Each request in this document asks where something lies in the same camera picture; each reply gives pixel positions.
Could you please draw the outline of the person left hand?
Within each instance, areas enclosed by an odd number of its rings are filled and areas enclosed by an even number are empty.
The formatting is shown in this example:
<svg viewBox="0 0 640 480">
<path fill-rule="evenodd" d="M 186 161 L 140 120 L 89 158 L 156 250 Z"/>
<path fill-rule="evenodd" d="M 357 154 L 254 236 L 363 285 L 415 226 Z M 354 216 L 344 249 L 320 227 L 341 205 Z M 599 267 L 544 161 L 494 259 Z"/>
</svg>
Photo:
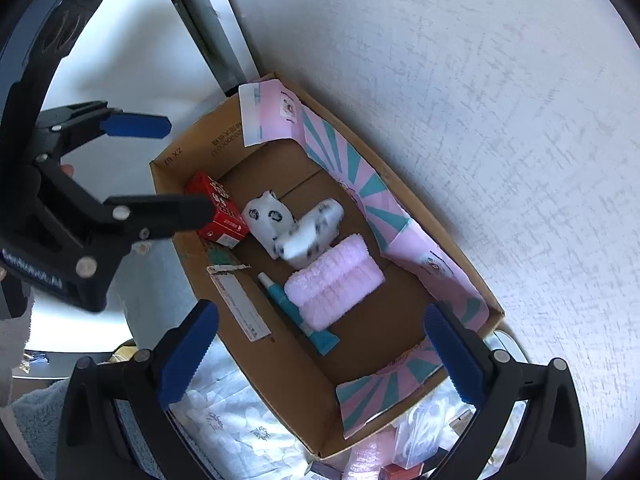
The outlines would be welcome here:
<svg viewBox="0 0 640 480">
<path fill-rule="evenodd" d="M 63 164 L 60 168 L 67 177 L 72 178 L 74 176 L 74 167 L 72 165 Z"/>
</svg>

